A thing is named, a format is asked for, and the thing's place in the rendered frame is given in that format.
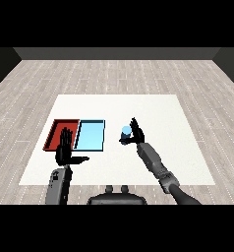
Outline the red shallow open box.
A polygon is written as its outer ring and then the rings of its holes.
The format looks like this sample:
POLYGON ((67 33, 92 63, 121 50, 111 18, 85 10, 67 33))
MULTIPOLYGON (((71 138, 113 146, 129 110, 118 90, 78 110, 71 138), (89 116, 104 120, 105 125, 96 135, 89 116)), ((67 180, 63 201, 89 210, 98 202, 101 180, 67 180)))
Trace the red shallow open box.
POLYGON ((55 152, 60 144, 60 135, 64 128, 72 132, 72 143, 75 143, 79 123, 79 119, 55 119, 42 149, 46 152, 55 152))

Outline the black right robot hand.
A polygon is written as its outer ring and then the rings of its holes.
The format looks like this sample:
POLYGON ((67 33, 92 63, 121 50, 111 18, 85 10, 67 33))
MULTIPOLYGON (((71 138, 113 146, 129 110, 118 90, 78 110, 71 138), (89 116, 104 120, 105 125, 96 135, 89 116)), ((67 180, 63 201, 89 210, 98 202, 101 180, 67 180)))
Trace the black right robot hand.
POLYGON ((125 144, 136 143, 140 144, 145 141, 145 135, 143 130, 140 128, 135 117, 132 118, 130 127, 132 129, 133 137, 132 138, 121 138, 120 142, 125 144))

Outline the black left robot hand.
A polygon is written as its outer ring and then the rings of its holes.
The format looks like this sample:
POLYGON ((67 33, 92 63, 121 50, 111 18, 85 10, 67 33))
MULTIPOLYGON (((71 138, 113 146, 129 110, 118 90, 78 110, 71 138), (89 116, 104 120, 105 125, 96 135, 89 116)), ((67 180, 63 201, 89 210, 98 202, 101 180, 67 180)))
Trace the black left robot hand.
POLYGON ((55 160, 59 166, 68 164, 81 164, 89 160, 89 157, 72 156, 72 135, 73 132, 64 127, 60 133, 60 144, 56 149, 55 160))

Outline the light blue shallow open box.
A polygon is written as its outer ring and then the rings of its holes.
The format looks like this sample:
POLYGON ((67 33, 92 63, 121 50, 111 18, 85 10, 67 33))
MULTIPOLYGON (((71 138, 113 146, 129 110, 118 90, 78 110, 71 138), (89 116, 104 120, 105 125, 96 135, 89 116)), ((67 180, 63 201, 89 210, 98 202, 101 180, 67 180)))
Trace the light blue shallow open box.
POLYGON ((102 152, 105 121, 103 119, 82 119, 76 133, 75 152, 102 152))

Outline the dark grey robot body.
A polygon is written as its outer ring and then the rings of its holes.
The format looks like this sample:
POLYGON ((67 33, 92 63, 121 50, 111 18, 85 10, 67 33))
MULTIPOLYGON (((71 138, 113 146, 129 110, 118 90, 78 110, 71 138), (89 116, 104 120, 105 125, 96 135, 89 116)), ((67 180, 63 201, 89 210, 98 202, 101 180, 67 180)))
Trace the dark grey robot body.
POLYGON ((131 194, 127 185, 121 186, 120 193, 114 193, 113 186, 107 185, 103 194, 88 199, 88 205, 146 205, 146 199, 131 194))

